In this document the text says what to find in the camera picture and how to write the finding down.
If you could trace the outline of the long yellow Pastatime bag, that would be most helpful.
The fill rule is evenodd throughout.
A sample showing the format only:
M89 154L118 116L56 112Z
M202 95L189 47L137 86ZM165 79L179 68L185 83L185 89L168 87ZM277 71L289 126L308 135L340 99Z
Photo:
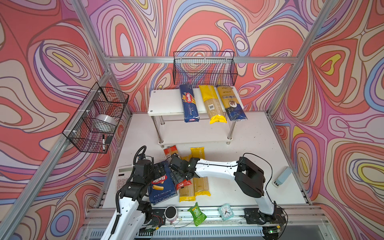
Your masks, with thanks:
M193 158L205 159L204 147L191 148L191 154ZM195 197L211 196L208 178L194 178L194 191Z

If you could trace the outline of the yellow barcode spaghetti bag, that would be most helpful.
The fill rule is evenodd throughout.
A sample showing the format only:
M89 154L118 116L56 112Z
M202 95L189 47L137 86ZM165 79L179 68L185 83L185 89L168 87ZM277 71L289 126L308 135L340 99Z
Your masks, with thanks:
M201 85L199 89L202 94L203 102L210 118L210 124L227 123L226 117L214 86Z

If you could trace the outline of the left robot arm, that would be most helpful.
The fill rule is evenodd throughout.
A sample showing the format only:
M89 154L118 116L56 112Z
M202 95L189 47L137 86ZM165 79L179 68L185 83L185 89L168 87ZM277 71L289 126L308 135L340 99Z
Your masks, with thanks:
M134 155L132 173L115 195L116 211L102 240L133 240L145 222L152 218L151 203L143 198L155 180L155 161L146 156L146 149L142 146Z

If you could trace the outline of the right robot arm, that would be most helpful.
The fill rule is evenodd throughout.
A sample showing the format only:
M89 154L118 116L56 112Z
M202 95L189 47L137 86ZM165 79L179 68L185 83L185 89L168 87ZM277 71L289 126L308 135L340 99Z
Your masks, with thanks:
M258 225L277 222L278 206L268 192L264 171L245 156L234 162L215 162L200 158L191 158L189 161L172 155L170 169L183 180L192 178L214 177L234 180L241 191L254 198L258 205L255 214L251 214L251 221Z

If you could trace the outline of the blue Barilla rigatoni box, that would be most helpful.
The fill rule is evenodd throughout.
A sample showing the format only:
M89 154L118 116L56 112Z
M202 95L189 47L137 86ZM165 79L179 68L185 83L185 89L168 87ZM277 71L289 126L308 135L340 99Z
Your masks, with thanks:
M167 199L177 196L177 190L171 177L171 169L168 161L163 161L154 165L155 178L148 187L149 200L153 205L157 205Z

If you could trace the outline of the red spaghetti bag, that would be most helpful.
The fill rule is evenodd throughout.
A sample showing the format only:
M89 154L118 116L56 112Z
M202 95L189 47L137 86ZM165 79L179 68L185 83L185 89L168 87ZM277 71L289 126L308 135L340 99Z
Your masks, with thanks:
M171 160L173 155L176 155L179 157L179 152L176 146L171 146L166 149L164 149L164 153L166 155L166 161L169 163L169 167L171 168ZM182 177L182 175L177 172L176 170L171 170L171 178L173 180L173 183L175 184L176 190L178 191L179 189L182 189L184 187L192 185L191 180L186 180Z

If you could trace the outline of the blue Barilla spaghetti box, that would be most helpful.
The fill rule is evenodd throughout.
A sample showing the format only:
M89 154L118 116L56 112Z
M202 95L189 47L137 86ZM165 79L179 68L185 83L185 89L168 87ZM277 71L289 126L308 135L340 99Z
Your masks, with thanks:
M200 116L192 86L188 84L180 85L180 93L184 110L184 121L186 123L198 122Z

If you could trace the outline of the dark blue yellow spaghetti bag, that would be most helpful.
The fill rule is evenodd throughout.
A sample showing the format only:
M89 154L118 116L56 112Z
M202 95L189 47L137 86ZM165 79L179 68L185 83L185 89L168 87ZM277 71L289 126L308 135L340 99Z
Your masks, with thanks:
M229 120L232 122L246 121L248 118L238 101L235 92L230 86L218 86L217 87L220 100L222 101Z

